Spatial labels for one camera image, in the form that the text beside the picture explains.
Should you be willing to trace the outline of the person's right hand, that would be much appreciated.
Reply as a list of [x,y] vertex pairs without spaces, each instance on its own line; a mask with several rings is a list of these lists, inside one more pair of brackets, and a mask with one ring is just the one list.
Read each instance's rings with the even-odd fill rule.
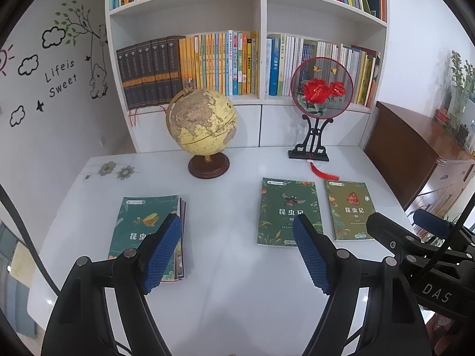
[[426,324],[429,342],[433,355],[442,355],[455,338],[451,329],[455,325],[453,319],[434,313]]

